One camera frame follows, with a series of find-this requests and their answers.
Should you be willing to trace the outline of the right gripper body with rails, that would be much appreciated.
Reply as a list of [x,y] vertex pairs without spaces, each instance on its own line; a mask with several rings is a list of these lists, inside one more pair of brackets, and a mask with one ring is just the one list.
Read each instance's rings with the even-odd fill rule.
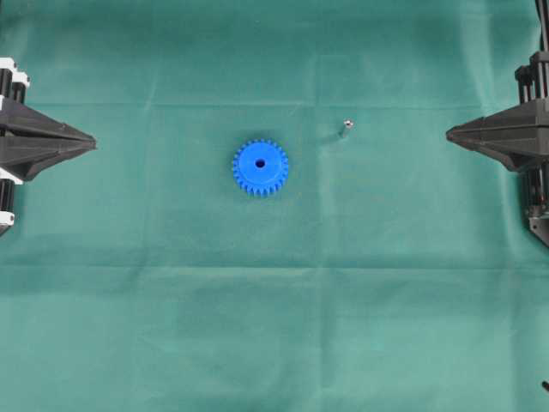
[[548,245],[548,52],[537,51],[516,70],[519,100],[527,114],[520,168],[522,207],[529,232]]

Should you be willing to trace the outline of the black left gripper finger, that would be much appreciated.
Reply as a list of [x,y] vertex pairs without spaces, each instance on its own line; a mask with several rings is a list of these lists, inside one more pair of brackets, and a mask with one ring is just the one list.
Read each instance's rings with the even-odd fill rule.
[[1,101],[1,128],[17,136],[51,137],[95,143],[92,136],[15,100]]
[[96,149],[96,141],[6,136],[1,139],[1,168],[23,181],[43,170]]

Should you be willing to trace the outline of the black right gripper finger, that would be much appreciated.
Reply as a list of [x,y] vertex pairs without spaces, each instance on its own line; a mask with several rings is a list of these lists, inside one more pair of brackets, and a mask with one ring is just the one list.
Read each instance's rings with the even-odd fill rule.
[[548,128],[548,99],[530,100],[487,117],[457,125],[446,132],[481,141],[526,138]]
[[524,172],[548,162],[547,154],[536,154],[518,148],[504,147],[492,142],[482,142],[472,137],[447,134],[446,138],[462,148],[480,153],[501,163],[510,172]]

